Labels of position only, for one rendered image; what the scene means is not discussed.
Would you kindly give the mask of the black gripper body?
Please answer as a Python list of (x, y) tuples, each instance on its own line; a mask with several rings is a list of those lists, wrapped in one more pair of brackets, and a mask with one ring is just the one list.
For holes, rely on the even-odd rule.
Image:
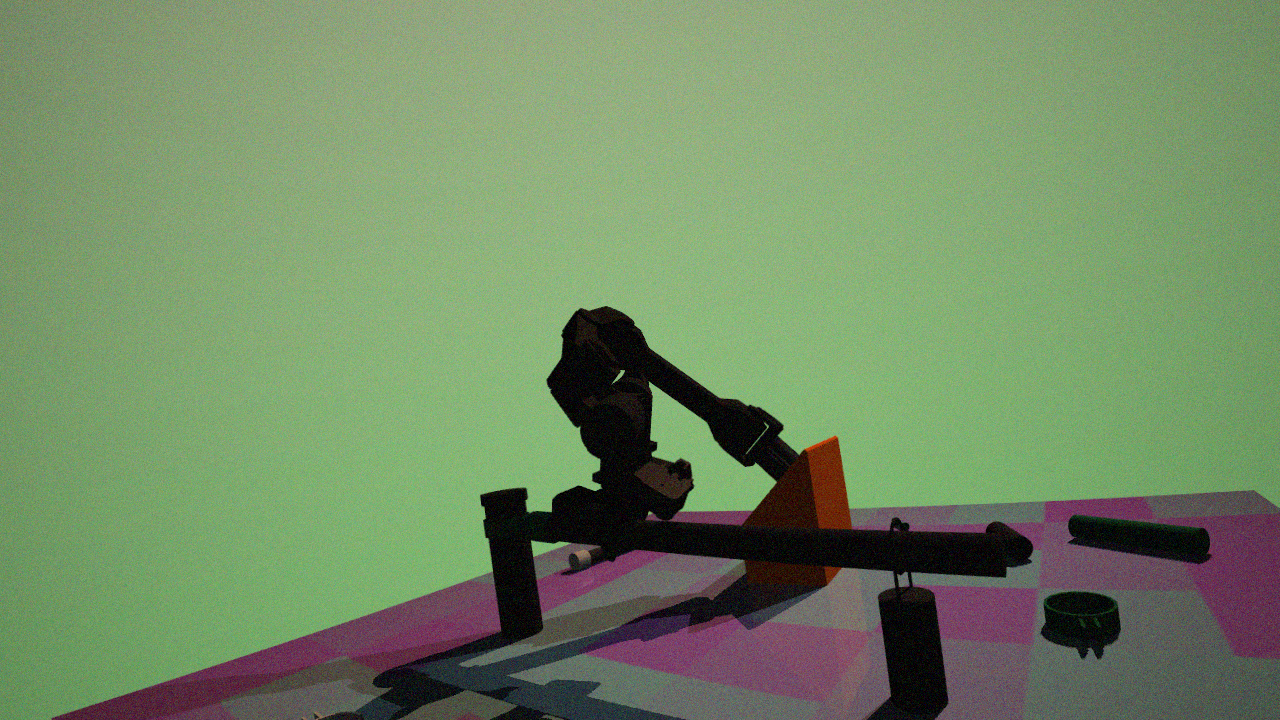
[(620, 460), (600, 460), (600, 470), (593, 473), (593, 482), (602, 484), (602, 489), (577, 486), (552, 498), (552, 518), (585, 532), (596, 532), (611, 524), (612, 519), (622, 514), (620, 488), (625, 469), (634, 461), (639, 468), (645, 462), (645, 454), (657, 451), (657, 442), (650, 436), (637, 439), (634, 448)]

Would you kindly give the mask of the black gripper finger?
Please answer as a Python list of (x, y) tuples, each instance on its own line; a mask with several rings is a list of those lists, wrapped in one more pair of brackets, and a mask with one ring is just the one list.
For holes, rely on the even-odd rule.
[(643, 520), (645, 520), (648, 512), (649, 511), (646, 509), (643, 509), (640, 505), (637, 505), (635, 502), (635, 500), (634, 500), (634, 505), (631, 507), (622, 506), (622, 514), (628, 514), (630, 515), (628, 519), (643, 519)]
[(603, 527), (602, 529), (594, 532), (596, 541), (599, 541), (605, 559), (614, 562), (618, 539), (620, 539), (620, 525), (630, 518), (628, 514), (621, 514), (618, 518), (611, 520), (611, 524)]

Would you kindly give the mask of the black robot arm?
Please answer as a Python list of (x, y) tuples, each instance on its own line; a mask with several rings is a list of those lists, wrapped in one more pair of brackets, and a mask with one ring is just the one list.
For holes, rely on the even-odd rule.
[[(780, 438), (785, 424), (762, 407), (717, 397), (649, 348), (634, 324), (613, 307), (579, 307), (562, 331), (561, 360), (547, 386), (573, 427), (580, 427), (588, 452), (604, 461), (620, 460), (637, 439), (652, 434), (650, 382), (707, 421), (716, 442), (742, 466), (756, 462), (780, 480), (799, 457)], [(621, 370), (625, 374), (614, 382)], [(639, 468), (628, 464), (620, 503), (631, 507), (635, 500), (662, 520), (675, 518), (695, 487), (692, 468), (684, 459), (666, 466), (652, 461), (652, 451)]]

